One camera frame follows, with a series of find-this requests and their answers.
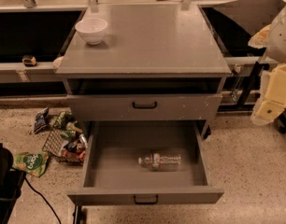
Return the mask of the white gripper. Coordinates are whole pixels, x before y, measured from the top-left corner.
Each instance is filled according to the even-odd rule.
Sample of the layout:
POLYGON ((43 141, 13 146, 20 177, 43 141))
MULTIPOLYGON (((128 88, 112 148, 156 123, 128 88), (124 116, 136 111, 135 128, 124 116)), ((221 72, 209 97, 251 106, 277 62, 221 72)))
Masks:
MULTIPOLYGON (((265 48, 268 44, 268 24, 256 33, 248 42, 255 49, 265 48)), ((250 116, 255 125, 267 125, 273 122, 286 108, 286 63, 280 63, 271 72, 261 75, 260 97, 257 99, 250 116)))

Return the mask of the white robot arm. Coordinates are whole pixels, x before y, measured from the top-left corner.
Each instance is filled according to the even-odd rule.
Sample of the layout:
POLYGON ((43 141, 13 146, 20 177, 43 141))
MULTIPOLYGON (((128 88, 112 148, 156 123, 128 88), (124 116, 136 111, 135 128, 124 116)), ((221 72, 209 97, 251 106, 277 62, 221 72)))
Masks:
POLYGON ((278 63, 261 75, 260 98, 250 119, 256 125, 273 122, 286 108, 286 6, 269 24, 248 42, 252 48, 265 48, 264 57, 278 63))

